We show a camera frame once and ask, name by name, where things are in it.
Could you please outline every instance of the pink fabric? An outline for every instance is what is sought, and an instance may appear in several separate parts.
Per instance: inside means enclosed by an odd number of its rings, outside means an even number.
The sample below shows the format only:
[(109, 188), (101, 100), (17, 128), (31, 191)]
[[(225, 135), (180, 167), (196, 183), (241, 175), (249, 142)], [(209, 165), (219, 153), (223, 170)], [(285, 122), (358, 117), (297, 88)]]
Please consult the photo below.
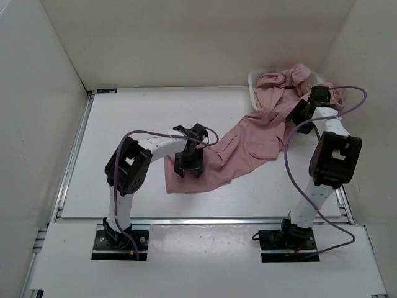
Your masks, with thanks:
[[(204, 148), (201, 177), (186, 171), (181, 178), (174, 172), (173, 157), (165, 157), (167, 193), (211, 191), (276, 159), (293, 128), (285, 124), (285, 117), (301, 97), (308, 99), (309, 75), (310, 70), (302, 64), (282, 73), (266, 73), (256, 88), (263, 108), (245, 115), (218, 144)], [(342, 106), (342, 95), (332, 92), (332, 102)]]

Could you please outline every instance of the crumpled pink cloth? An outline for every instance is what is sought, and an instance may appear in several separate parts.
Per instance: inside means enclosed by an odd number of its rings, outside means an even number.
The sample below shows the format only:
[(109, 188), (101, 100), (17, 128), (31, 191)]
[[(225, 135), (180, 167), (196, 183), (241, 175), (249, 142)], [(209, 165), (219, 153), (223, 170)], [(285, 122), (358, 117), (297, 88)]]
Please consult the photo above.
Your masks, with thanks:
[[(302, 64), (281, 73), (266, 73), (256, 88), (263, 108), (245, 115), (218, 144), (204, 148), (204, 173), (199, 178), (189, 171), (181, 178), (174, 172), (174, 157), (166, 156), (167, 193), (211, 191), (276, 159), (293, 128), (286, 125), (285, 117), (300, 98), (307, 100), (310, 95), (309, 75), (310, 70)], [(343, 106), (343, 94), (332, 91), (332, 102)]]

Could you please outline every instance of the white basket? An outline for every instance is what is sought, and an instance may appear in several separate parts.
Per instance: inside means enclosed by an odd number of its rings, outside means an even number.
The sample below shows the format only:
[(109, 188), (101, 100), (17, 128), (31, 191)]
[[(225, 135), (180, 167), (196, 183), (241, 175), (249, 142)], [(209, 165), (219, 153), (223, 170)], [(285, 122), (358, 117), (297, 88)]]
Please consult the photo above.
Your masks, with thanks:
[[(248, 74), (248, 88), (249, 88), (249, 96), (251, 97), (252, 106), (255, 110), (258, 110), (260, 107), (257, 106), (255, 88), (258, 81), (263, 77), (263, 75), (269, 70), (252, 70)], [(322, 83), (323, 80), (320, 76), (312, 71), (309, 76), (309, 88), (314, 86), (315, 84)]]

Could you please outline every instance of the purple cable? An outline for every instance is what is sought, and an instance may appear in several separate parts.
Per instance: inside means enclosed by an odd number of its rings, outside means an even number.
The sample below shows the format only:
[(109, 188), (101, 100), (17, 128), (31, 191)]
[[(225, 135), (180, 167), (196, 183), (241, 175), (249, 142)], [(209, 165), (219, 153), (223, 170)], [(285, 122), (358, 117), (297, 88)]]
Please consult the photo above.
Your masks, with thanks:
[(179, 139), (184, 139), (184, 140), (190, 140), (190, 141), (193, 141), (193, 142), (195, 142), (197, 144), (201, 144), (201, 145), (205, 145), (205, 146), (214, 146), (215, 144), (217, 144), (219, 142), (218, 134), (213, 129), (210, 129), (209, 127), (205, 127), (205, 129), (211, 131), (216, 136), (216, 141), (215, 142), (213, 142), (211, 144), (207, 144), (207, 143), (198, 141), (198, 140), (196, 140), (194, 138), (186, 137), (185, 135), (168, 135), (166, 133), (149, 132), (147, 130), (132, 130), (131, 132), (126, 133), (124, 135), (124, 137), (122, 138), (122, 140), (120, 141), (120, 144), (117, 147), (116, 159), (115, 159), (115, 167), (114, 167), (114, 176), (113, 176), (113, 179), (114, 179), (114, 183), (113, 183), (113, 185), (114, 185), (114, 187), (113, 187), (113, 191), (114, 191), (114, 221), (116, 223), (117, 228), (121, 231), (121, 233), (124, 236), (126, 236), (132, 242), (133, 249), (135, 250), (135, 253), (136, 253), (136, 259), (138, 261), (139, 261), (139, 252), (138, 252), (138, 247), (137, 247), (137, 245), (135, 243), (135, 240), (128, 233), (126, 233), (123, 230), (123, 228), (120, 226), (120, 223), (118, 222), (118, 218), (117, 218), (117, 216), (118, 216), (118, 210), (117, 210), (118, 171), (117, 171), (117, 169), (118, 169), (118, 164), (120, 163), (120, 152), (121, 152), (121, 149), (122, 149), (122, 146), (123, 146), (125, 140), (130, 135), (133, 135), (134, 133), (144, 133), (144, 134), (147, 134), (147, 135), (155, 135), (157, 137), (166, 137), (166, 138), (170, 138), (171, 137), (171, 138), (179, 138)]
[(317, 211), (318, 215), (319, 215), (327, 224), (329, 224), (329, 225), (333, 226), (334, 228), (337, 228), (338, 230), (340, 230), (340, 231), (342, 231), (342, 232), (344, 232), (344, 233), (350, 235), (350, 236), (352, 237), (352, 239), (351, 239), (350, 241), (348, 241), (348, 242), (344, 242), (344, 243), (341, 243), (341, 244), (338, 244), (338, 245), (334, 245), (334, 246), (331, 246), (331, 247), (329, 247), (329, 248), (325, 248), (325, 249), (323, 249), (323, 250), (317, 251), (316, 253), (313, 253), (313, 254), (311, 254), (311, 255), (309, 255), (309, 256), (306, 256), (306, 257), (302, 258), (301, 260), (306, 259), (306, 258), (311, 258), (311, 257), (313, 257), (313, 256), (319, 255), (320, 253), (325, 253), (326, 251), (334, 250), (334, 249), (336, 249), (336, 248), (339, 248), (339, 247), (342, 247), (342, 246), (346, 246), (346, 245), (349, 245), (349, 244), (355, 242), (355, 236), (353, 235), (353, 233), (350, 233), (348, 230), (345, 230), (344, 228), (341, 228), (340, 226), (338, 226), (338, 225), (334, 224), (333, 222), (329, 221), (329, 220), (321, 213), (321, 211), (318, 209), (318, 207), (316, 206), (316, 204), (315, 204), (315, 203), (305, 194), (305, 192), (299, 187), (299, 185), (297, 184), (297, 182), (295, 181), (295, 179), (294, 179), (293, 176), (292, 176), (291, 169), (290, 169), (290, 165), (288, 164), (288, 147), (289, 147), (289, 145), (290, 145), (290, 141), (291, 141), (291, 139), (292, 139), (293, 134), (296, 133), (300, 127), (304, 126), (304, 125), (307, 124), (307, 123), (314, 122), (314, 121), (317, 121), (317, 120), (329, 120), (329, 119), (333, 119), (333, 118), (335, 118), (335, 117), (340, 117), (340, 116), (342, 116), (342, 115), (346, 115), (346, 114), (348, 114), (348, 113), (350, 113), (350, 112), (356, 110), (358, 107), (360, 107), (360, 106), (365, 102), (365, 100), (367, 99), (367, 92), (366, 92), (363, 88), (360, 88), (360, 87), (357, 87), (357, 86), (338, 86), (338, 87), (330, 88), (330, 90), (332, 90), (332, 89), (341, 89), (341, 88), (351, 88), (351, 89), (360, 90), (361, 92), (363, 92), (364, 96), (363, 96), (362, 100), (361, 100), (356, 106), (354, 106), (354, 107), (352, 107), (351, 109), (348, 109), (348, 110), (346, 110), (346, 111), (344, 111), (344, 112), (339, 113), (337, 116), (318, 117), (318, 118), (306, 120), (306, 121), (304, 121), (304, 122), (298, 124), (298, 125), (292, 130), (292, 133), (290, 134), (290, 136), (289, 136), (289, 138), (288, 138), (288, 140), (287, 140), (287, 144), (285, 145), (285, 149), (284, 149), (284, 162), (285, 162), (285, 168), (287, 169), (288, 177), (291, 179), (292, 184), (295, 186), (295, 188), (298, 190), (298, 192), (300, 192), (300, 194), (310, 203), (310, 205), (313, 206), (313, 208)]

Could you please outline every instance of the purple wire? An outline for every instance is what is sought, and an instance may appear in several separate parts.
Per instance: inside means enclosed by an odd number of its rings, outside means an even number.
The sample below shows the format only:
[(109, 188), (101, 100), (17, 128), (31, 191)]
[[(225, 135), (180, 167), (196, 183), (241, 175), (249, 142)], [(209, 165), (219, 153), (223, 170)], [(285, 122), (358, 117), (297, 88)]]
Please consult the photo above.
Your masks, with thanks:
[(117, 210), (117, 181), (118, 181), (118, 171), (117, 171), (117, 170), (118, 170), (118, 164), (120, 163), (120, 152), (121, 152), (121, 149), (122, 149), (122, 146), (123, 146), (125, 140), (126, 140), (130, 135), (133, 135), (134, 133), (144, 133), (144, 134), (147, 134), (147, 135), (154, 135), (154, 136), (157, 136), (157, 137), (166, 137), (166, 138), (170, 138), (170, 137), (171, 137), (171, 138), (178, 138), (178, 139), (190, 140), (190, 141), (193, 141), (193, 142), (195, 142), (195, 143), (197, 143), (197, 144), (201, 144), (201, 145), (205, 145), (205, 146), (214, 146), (214, 145), (216, 145), (216, 144), (219, 142), (219, 136), (218, 136), (218, 134), (217, 134), (213, 129), (210, 129), (209, 127), (205, 127), (205, 129), (211, 131), (211, 132), (216, 136), (216, 141), (215, 141), (215, 142), (213, 142), (213, 143), (211, 143), (211, 144), (207, 144), (207, 143), (198, 141), (198, 140), (196, 140), (196, 139), (194, 139), (194, 138), (186, 137), (185, 135), (168, 135), (168, 134), (166, 134), (166, 133), (149, 132), (149, 131), (147, 131), (147, 130), (132, 130), (131, 132), (126, 133), (126, 134), (124, 135), (124, 137), (122, 138), (122, 140), (120, 141), (120, 144), (119, 144), (118, 147), (117, 147), (116, 159), (115, 159), (115, 167), (114, 167), (114, 176), (113, 176), (113, 179), (114, 179), (114, 183), (113, 183), (113, 185), (114, 185), (114, 186), (113, 186), (113, 192), (114, 192), (114, 220), (115, 220), (115, 223), (116, 223), (117, 228), (121, 231), (121, 233), (122, 233), (124, 236), (126, 236), (126, 237), (132, 242), (133, 249), (135, 250), (135, 253), (136, 253), (136, 259), (137, 259), (138, 261), (139, 261), (139, 252), (138, 252), (138, 247), (137, 247), (137, 245), (136, 245), (136, 242), (135, 242), (135, 240), (134, 240), (128, 233), (126, 233), (126, 232), (123, 230), (123, 228), (120, 226), (120, 223), (118, 222), (118, 218), (117, 218), (117, 216), (118, 216), (118, 210)]
[(297, 182), (296, 182), (295, 179), (293, 178), (292, 173), (291, 173), (291, 169), (290, 169), (290, 165), (289, 165), (289, 163), (288, 163), (288, 147), (289, 147), (289, 145), (290, 145), (290, 142), (291, 142), (291, 139), (292, 139), (293, 134), (296, 133), (300, 127), (302, 127), (302, 126), (304, 126), (304, 125), (306, 125), (306, 124), (308, 124), (308, 123), (317, 121), (317, 120), (329, 120), (329, 119), (333, 119), (333, 118), (335, 118), (335, 117), (340, 117), (340, 116), (342, 116), (342, 115), (346, 115), (346, 114), (348, 114), (348, 113), (350, 113), (350, 112), (356, 110), (357, 108), (359, 108), (359, 107), (365, 102), (365, 100), (367, 99), (367, 92), (366, 92), (363, 88), (357, 87), (357, 86), (337, 86), (337, 87), (330, 88), (330, 90), (332, 90), (332, 89), (341, 89), (341, 88), (351, 88), (351, 89), (360, 90), (361, 92), (363, 92), (364, 96), (363, 96), (362, 100), (361, 100), (356, 106), (354, 106), (354, 107), (352, 107), (351, 109), (348, 109), (348, 110), (346, 110), (346, 111), (344, 111), (344, 112), (339, 113), (337, 116), (318, 117), (318, 118), (314, 118), (314, 119), (309, 119), (309, 120), (303, 121), (302, 123), (298, 124), (298, 125), (292, 130), (292, 133), (290, 134), (290, 136), (289, 136), (289, 138), (288, 138), (288, 140), (287, 140), (287, 144), (285, 145), (285, 149), (284, 149), (284, 162), (285, 162), (285, 168), (287, 169), (288, 177), (290, 178), (292, 184), (295, 186), (295, 188), (298, 190), (298, 192), (300, 192), (300, 194), (310, 203), (310, 205), (313, 206), (313, 208), (317, 211), (318, 215), (319, 215), (327, 224), (329, 224), (329, 225), (333, 226), (334, 228), (336, 228), (336, 229), (338, 229), (338, 230), (340, 230), (340, 231), (342, 231), (342, 232), (344, 232), (344, 233), (350, 235), (350, 236), (352, 237), (352, 239), (351, 239), (350, 241), (348, 241), (348, 242), (344, 242), (344, 243), (341, 243), (341, 244), (338, 244), (338, 245), (334, 245), (334, 246), (331, 246), (331, 247), (329, 247), (329, 248), (325, 248), (325, 249), (323, 249), (323, 250), (317, 251), (316, 253), (313, 253), (313, 254), (311, 254), (311, 255), (309, 255), (309, 256), (306, 256), (306, 257), (302, 258), (301, 260), (306, 259), (306, 258), (311, 258), (311, 257), (313, 257), (313, 256), (319, 255), (320, 253), (325, 253), (326, 251), (334, 250), (334, 249), (336, 249), (336, 248), (339, 248), (339, 247), (342, 247), (342, 246), (346, 246), (346, 245), (349, 245), (349, 244), (355, 242), (355, 236), (354, 236), (353, 233), (351, 233), (351, 232), (349, 232), (348, 230), (345, 230), (344, 228), (341, 228), (340, 226), (334, 224), (333, 222), (331, 222), (330, 220), (328, 220), (328, 219), (321, 213), (321, 211), (318, 209), (318, 207), (316, 206), (316, 204), (305, 194), (305, 192), (299, 187), (299, 185), (297, 184)]

